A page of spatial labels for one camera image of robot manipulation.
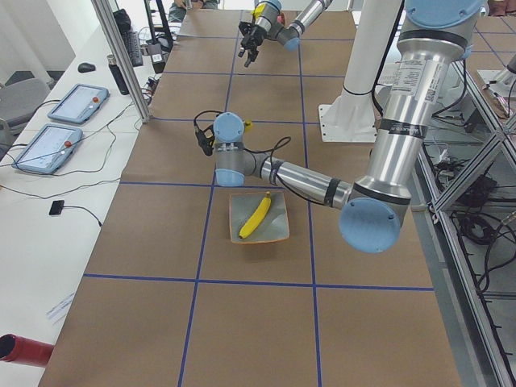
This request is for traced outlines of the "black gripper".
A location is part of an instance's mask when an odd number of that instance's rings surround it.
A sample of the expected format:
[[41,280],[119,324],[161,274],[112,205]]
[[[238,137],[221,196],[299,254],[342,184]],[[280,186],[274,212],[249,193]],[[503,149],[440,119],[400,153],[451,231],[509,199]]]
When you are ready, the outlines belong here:
[[239,57],[243,57],[248,50],[248,57],[244,63],[244,67],[248,68],[250,64],[256,61],[259,54],[257,48],[263,43],[267,36],[267,31],[257,24],[244,21],[239,23],[239,31],[243,35]]

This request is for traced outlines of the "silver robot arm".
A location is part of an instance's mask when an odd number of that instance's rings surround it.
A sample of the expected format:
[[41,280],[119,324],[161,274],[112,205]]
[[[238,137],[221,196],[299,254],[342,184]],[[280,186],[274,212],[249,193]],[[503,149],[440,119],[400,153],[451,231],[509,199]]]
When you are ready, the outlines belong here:
[[258,48],[265,40],[277,41],[289,51],[297,49],[306,29],[330,4],[331,1],[314,0],[289,25],[286,25],[280,1],[255,1],[252,20],[239,22],[239,31],[243,38],[238,57],[248,54],[244,67],[247,68],[256,60],[259,54]]
[[216,181],[241,186],[248,176],[283,185],[336,208],[343,239],[362,252],[391,248],[411,195],[406,182],[426,137],[451,63],[471,50],[484,1],[367,1],[342,93],[319,108],[326,142],[371,143],[366,173],[346,183],[243,145],[244,124],[224,112],[214,121]]

